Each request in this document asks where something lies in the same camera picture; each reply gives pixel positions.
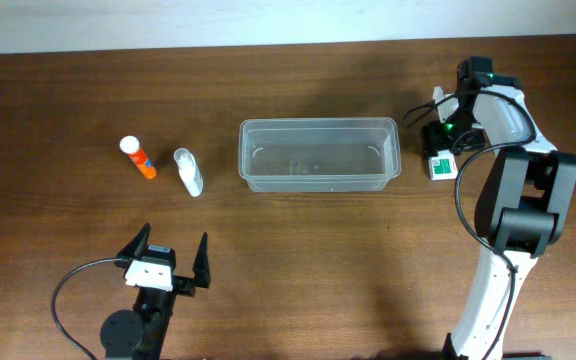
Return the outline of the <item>white spray bottle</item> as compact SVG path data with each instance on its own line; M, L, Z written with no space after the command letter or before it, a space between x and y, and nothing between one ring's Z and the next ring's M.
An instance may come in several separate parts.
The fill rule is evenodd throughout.
M186 148L179 148L173 158L178 167L179 177L192 197L198 197L204 189L204 179L194 155Z

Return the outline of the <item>orange tube white cap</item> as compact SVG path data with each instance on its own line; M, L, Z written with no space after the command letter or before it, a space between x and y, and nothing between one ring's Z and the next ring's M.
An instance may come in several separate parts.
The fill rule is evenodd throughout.
M131 135L123 137L119 142L119 148L131 159L146 179L154 179L156 177L157 171L136 137Z

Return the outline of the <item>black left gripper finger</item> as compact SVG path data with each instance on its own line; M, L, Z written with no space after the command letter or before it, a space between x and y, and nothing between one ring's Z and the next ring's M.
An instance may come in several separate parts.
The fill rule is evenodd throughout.
M139 260L146 250L151 225L145 223L137 235L117 253L117 258L122 260Z
M211 272L208 259L208 234L203 233L192 267L196 287L208 289L211 284Z

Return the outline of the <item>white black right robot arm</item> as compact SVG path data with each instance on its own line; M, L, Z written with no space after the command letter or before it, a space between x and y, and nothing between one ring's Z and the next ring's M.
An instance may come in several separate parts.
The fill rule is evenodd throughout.
M442 349L445 359L500 359L520 289L561 237L576 184L576 155L540 132L522 85L487 57L457 67L457 87L435 88L425 111L423 154L433 180L452 179L457 215L479 243L466 308Z

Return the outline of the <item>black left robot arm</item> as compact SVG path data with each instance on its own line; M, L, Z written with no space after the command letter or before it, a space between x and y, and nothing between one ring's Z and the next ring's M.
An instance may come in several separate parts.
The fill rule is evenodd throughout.
M114 261L124 270L125 283L138 293L132 308L112 313L101 327L107 359L158 359L176 299L194 297L198 288L210 287L207 234L200 240L193 275L184 277L174 273L175 251L150 244L150 231L151 225L145 224Z

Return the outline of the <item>white green medicine box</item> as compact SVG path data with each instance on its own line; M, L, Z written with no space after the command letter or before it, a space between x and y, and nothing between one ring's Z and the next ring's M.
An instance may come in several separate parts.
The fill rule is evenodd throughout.
M429 176L433 181L453 180L458 175L458 168L452 153L430 157L428 165Z

